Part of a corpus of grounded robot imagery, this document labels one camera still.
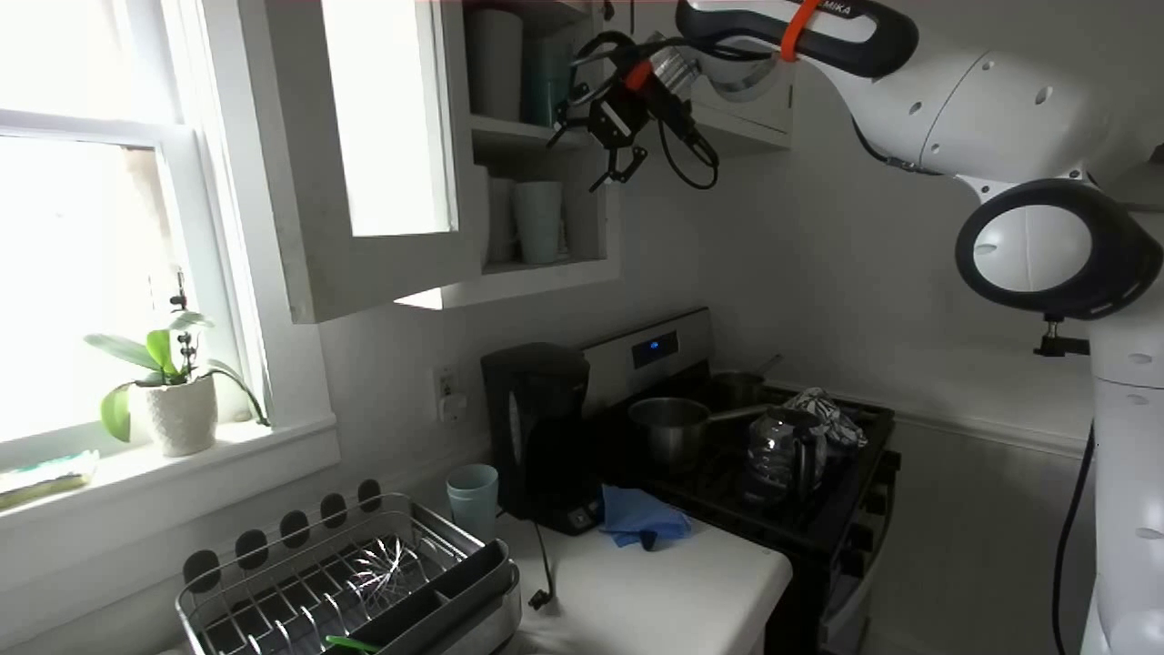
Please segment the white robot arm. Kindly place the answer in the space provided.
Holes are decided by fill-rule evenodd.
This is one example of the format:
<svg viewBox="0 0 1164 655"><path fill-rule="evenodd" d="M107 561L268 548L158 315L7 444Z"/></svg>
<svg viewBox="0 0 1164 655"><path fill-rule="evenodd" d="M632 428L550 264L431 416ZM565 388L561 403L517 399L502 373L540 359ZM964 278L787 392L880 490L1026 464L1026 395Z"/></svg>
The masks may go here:
<svg viewBox="0 0 1164 655"><path fill-rule="evenodd" d="M1164 655L1161 242L1097 178L1133 149L1103 91L964 46L880 0L676 0L667 36L607 29L584 53L610 67L580 108L615 181L639 166L649 125L699 138L692 81L743 96L772 67L803 62L832 84L871 156L975 194L957 235L964 285L1091 326L1097 586L1082 655Z"/></svg>

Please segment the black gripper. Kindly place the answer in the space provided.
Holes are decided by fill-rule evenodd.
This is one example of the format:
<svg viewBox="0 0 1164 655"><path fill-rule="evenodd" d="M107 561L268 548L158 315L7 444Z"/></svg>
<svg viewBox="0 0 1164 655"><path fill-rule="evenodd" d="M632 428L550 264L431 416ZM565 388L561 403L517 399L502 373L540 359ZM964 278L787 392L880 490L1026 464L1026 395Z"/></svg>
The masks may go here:
<svg viewBox="0 0 1164 655"><path fill-rule="evenodd" d="M625 34L598 34L580 52L580 62L610 67L610 71L584 96L584 126L607 151L599 181L631 181L637 176L649 160L639 145L649 125L661 130L661 145L679 138L695 160L706 160L706 138L686 97L699 67L676 36L637 45Z"/></svg>

